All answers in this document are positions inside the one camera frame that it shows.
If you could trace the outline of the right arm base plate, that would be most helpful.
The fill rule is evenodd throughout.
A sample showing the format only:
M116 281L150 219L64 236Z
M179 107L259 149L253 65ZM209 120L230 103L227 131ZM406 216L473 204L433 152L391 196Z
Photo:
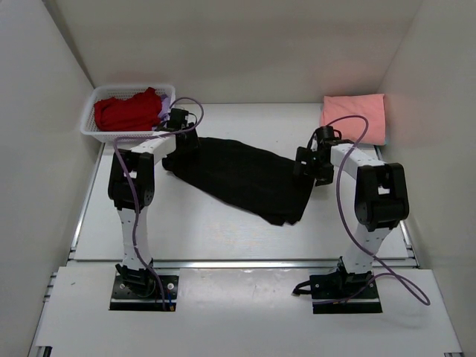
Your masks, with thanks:
M375 283L345 283L337 272L310 275L294 287L294 296L310 295L314 315L379 314L383 312Z

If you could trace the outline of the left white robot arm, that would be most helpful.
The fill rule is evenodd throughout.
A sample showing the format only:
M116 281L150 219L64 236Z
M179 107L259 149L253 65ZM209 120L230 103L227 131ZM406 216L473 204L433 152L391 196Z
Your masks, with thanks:
M192 114L173 108L165 124L143 138L117 138L108 183L108 196L118 213L122 237L123 260L116 265L118 274L132 293L148 298L164 291L163 283L153 271L153 258L147 237L147 211L155 195L155 166L164 158L183 155L199 147Z

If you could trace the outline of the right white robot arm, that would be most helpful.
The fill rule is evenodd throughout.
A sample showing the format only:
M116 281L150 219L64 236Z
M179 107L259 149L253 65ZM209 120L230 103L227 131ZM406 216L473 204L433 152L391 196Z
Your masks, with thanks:
M351 298L376 297L373 292L373 263L390 232L408 217L409 203L405 171L401 164L387 164L343 139L332 126L315 130L305 147L298 147L293 179L301 184L310 178L315 185L354 179L354 212L358 225L350 233L352 244L329 273L316 274L295 287L294 295L311 295L321 303L340 303Z

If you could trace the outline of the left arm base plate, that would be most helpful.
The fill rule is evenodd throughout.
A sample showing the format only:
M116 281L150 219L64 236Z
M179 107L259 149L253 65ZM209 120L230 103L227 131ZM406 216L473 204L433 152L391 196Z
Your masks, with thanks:
M145 286L126 283L117 272L109 301L110 311L175 312L179 293L179 271L158 270L164 293L155 281Z

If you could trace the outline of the black t shirt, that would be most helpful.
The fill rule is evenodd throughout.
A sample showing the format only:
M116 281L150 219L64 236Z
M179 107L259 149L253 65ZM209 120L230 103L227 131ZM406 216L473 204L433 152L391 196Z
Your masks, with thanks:
M240 141L200 138L187 153L170 154L162 166L182 181L272 225L302 219L313 178L294 180L295 162Z

